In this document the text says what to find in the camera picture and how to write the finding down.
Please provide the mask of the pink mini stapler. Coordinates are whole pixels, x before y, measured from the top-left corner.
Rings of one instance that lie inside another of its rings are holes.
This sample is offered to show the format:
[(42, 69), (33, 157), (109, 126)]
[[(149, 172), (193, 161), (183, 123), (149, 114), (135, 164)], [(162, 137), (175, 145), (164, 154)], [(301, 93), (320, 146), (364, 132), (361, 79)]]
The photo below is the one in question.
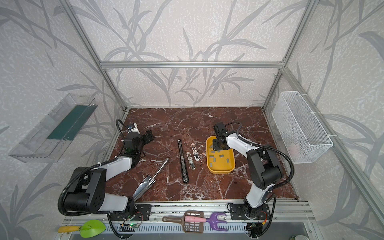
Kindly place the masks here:
[(196, 145), (195, 144), (191, 144), (191, 147), (192, 147), (192, 150), (193, 150), (193, 155), (194, 155), (194, 158), (196, 161), (200, 161), (200, 156), (199, 156), (199, 153), (198, 153), (198, 150), (196, 148)]

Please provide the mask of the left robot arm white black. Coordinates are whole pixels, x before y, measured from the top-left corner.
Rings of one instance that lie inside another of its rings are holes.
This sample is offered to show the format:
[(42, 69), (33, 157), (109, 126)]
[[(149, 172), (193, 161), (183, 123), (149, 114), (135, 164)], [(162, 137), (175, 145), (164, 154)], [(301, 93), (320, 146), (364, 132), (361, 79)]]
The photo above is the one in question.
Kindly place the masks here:
[(137, 209), (134, 198), (106, 193), (106, 182), (136, 167), (144, 145), (153, 140), (151, 129), (144, 135), (133, 129), (124, 139), (124, 147), (128, 149), (125, 154), (91, 167), (76, 168), (59, 196), (59, 212), (68, 217), (107, 212), (135, 214)]

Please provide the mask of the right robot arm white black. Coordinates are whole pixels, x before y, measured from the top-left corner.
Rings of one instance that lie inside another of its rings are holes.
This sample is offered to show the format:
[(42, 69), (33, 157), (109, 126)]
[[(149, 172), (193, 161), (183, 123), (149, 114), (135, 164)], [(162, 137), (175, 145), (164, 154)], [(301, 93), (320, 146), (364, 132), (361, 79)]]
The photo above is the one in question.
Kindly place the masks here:
[(286, 157), (279, 150), (254, 143), (240, 135), (239, 131), (229, 131), (224, 123), (214, 125), (216, 139), (213, 140), (215, 151), (236, 150), (248, 160), (253, 182), (245, 198), (245, 210), (260, 208), (267, 202), (267, 195), (284, 176), (282, 165), (277, 155)]

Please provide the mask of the yellow plastic tray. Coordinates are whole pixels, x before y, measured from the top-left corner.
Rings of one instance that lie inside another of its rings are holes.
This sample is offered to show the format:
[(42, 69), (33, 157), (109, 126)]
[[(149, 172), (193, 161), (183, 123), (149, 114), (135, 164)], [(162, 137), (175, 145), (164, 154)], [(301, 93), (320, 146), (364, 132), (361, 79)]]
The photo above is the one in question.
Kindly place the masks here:
[(213, 149), (215, 136), (206, 140), (207, 167), (212, 174), (229, 174), (235, 169), (235, 157), (233, 149), (216, 151)]

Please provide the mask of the purple plastic fork tool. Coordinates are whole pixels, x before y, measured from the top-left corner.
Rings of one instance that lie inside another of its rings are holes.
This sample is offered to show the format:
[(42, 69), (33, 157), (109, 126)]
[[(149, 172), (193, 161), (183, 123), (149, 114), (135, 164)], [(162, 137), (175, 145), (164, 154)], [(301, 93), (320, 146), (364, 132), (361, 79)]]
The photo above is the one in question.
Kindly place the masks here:
[(219, 232), (227, 232), (228, 230), (225, 228), (220, 228), (218, 224), (227, 224), (225, 220), (219, 220), (219, 216), (224, 216), (226, 217), (226, 213), (219, 213), (219, 212), (213, 212), (209, 218), (206, 218), (206, 223), (210, 224), (210, 227), (214, 231), (219, 231)]

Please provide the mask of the small circuit board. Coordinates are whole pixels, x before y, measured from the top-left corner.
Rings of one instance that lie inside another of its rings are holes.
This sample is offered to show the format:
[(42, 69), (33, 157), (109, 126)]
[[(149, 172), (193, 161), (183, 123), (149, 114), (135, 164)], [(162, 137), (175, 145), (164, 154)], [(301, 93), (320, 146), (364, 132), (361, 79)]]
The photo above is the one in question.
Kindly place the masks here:
[(123, 232), (123, 233), (135, 232), (136, 229), (138, 229), (140, 226), (141, 226), (140, 223), (121, 224), (119, 228), (119, 232)]

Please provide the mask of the brown slotted spatula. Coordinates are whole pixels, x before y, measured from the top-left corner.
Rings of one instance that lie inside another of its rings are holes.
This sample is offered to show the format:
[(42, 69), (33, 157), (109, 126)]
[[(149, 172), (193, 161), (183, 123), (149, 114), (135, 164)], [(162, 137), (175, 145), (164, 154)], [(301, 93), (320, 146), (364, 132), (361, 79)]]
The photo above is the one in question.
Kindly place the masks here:
[(165, 223), (176, 223), (182, 226), (182, 230), (185, 233), (203, 233), (204, 232), (204, 223), (203, 222), (187, 222), (187, 217), (189, 218), (203, 218), (204, 212), (187, 210), (182, 217), (175, 216), (165, 216), (162, 218), (162, 221)]

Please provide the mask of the green yellow scoop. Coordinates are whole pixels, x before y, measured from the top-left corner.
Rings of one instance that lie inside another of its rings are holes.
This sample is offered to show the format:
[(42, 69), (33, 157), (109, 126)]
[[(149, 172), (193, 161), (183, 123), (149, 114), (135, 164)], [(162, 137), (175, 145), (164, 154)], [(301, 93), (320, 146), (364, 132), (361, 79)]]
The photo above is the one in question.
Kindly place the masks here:
[(89, 220), (82, 226), (64, 226), (58, 229), (58, 233), (80, 232), (82, 238), (92, 238), (104, 232), (106, 225), (99, 220)]

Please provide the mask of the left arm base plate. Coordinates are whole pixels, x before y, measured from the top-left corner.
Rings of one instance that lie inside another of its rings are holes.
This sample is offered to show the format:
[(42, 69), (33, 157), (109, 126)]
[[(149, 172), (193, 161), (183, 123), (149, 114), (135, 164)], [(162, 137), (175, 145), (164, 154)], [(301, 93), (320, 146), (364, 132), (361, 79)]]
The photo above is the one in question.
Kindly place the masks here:
[(151, 214), (152, 205), (139, 204), (133, 214), (126, 212), (112, 212), (112, 221), (148, 221)]

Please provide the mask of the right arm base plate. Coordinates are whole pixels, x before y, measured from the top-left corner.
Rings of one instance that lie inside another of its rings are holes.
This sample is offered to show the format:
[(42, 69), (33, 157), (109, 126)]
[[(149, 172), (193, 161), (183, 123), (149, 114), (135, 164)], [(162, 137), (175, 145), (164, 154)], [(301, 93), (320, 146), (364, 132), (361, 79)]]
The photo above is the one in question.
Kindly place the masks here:
[(268, 204), (263, 204), (257, 208), (251, 208), (248, 204), (228, 203), (227, 209), (231, 214), (232, 220), (257, 220), (267, 221), (271, 217), (271, 212)]

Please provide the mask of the clear plastic wall bin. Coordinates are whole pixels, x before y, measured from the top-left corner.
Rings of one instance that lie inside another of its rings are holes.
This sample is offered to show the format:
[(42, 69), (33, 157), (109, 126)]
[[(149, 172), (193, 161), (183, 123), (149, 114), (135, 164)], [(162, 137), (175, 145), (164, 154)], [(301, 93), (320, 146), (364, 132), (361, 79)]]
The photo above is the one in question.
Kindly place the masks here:
[(23, 163), (56, 163), (94, 113), (94, 97), (67, 94), (9, 155)]

